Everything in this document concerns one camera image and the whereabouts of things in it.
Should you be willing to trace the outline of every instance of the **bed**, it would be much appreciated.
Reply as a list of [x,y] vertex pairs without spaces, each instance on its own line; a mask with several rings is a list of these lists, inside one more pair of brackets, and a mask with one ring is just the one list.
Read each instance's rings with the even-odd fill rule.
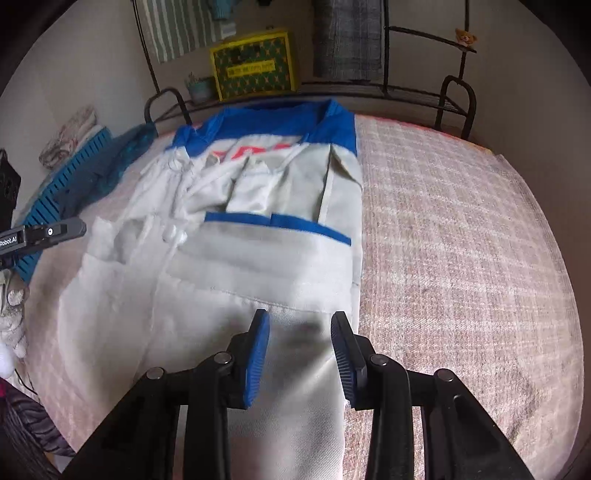
[[[583,345],[563,260],[522,178],[500,155],[402,122],[357,115],[363,168],[359,333],[407,369],[452,369],[537,479],[567,460],[583,400]],[[152,148],[116,190],[81,215],[114,220]],[[43,253],[27,303],[27,369],[63,436],[78,449],[100,423],[65,373],[57,346],[60,293],[86,239]],[[369,412],[345,416],[346,479],[363,478]],[[414,412],[416,478],[423,476]]]

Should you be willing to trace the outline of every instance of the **striped towel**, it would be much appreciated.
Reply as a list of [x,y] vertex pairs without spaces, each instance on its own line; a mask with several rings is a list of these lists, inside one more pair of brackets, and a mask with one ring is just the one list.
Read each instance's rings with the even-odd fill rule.
[[217,21],[206,0],[142,0],[160,63],[207,47],[236,33],[233,21]]

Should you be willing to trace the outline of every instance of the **white plush toy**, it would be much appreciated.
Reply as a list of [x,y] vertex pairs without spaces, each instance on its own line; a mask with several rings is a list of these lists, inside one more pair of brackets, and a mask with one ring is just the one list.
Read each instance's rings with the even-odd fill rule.
[[27,354],[27,338],[23,323],[28,287],[18,273],[0,271],[0,377],[14,373],[15,357]]

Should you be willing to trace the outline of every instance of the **blue plastic basket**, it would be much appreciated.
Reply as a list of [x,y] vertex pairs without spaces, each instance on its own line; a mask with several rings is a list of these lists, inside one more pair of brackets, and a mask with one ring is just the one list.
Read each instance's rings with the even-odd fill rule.
[[[103,149],[111,142],[111,132],[108,128],[103,128],[94,137],[92,137],[80,151],[74,155],[53,177],[52,181],[38,195],[37,200],[31,206],[22,225],[47,225],[48,223],[62,220],[58,207],[53,200],[54,195],[65,188],[70,181],[72,174],[84,164],[86,160]],[[33,272],[39,262],[41,252],[22,257],[14,269],[19,273],[25,283],[29,283],[33,277]]]

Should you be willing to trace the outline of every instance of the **yellow box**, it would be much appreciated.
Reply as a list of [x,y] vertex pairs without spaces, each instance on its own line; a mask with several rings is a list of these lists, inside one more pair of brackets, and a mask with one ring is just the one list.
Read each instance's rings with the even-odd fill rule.
[[209,51],[220,100],[277,95],[298,88],[295,48],[287,30],[228,39]]

